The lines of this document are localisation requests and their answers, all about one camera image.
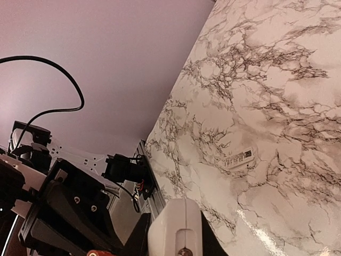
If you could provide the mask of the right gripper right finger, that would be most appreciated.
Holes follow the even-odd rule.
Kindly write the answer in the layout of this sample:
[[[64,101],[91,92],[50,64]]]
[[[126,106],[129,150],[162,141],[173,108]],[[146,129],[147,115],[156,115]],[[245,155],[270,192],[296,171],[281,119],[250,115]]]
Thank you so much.
[[[220,245],[217,237],[211,229],[205,215],[201,213],[202,225],[202,255],[203,256],[228,256]]]

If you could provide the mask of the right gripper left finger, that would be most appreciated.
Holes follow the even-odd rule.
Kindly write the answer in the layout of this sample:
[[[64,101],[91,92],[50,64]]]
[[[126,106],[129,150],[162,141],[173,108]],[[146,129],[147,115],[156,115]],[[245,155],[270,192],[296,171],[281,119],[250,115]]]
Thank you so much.
[[[151,213],[143,213],[124,246],[126,256],[145,256],[148,252],[148,231],[152,223]]]

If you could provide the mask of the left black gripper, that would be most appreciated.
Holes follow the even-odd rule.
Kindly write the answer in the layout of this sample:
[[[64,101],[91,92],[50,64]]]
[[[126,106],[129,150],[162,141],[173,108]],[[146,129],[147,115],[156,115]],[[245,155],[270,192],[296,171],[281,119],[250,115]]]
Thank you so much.
[[[118,255],[124,246],[104,190],[104,184],[58,158],[35,194],[19,241],[39,255],[87,255],[90,250]]]

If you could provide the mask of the white remote control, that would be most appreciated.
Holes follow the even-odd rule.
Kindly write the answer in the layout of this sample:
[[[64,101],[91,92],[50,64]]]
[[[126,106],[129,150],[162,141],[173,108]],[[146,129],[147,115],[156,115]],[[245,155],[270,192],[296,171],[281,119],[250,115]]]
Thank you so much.
[[[202,217],[197,202],[188,198],[171,199],[151,214],[148,255],[204,254]]]

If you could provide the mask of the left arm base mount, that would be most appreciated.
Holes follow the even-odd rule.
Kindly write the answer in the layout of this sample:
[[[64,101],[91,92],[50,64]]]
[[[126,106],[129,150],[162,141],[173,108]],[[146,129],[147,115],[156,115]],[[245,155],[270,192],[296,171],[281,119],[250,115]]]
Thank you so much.
[[[152,170],[144,155],[137,157],[126,157],[120,154],[108,155],[105,160],[107,167],[101,175],[112,182],[123,183],[131,181],[140,184],[139,195],[147,200],[156,187],[152,177]]]

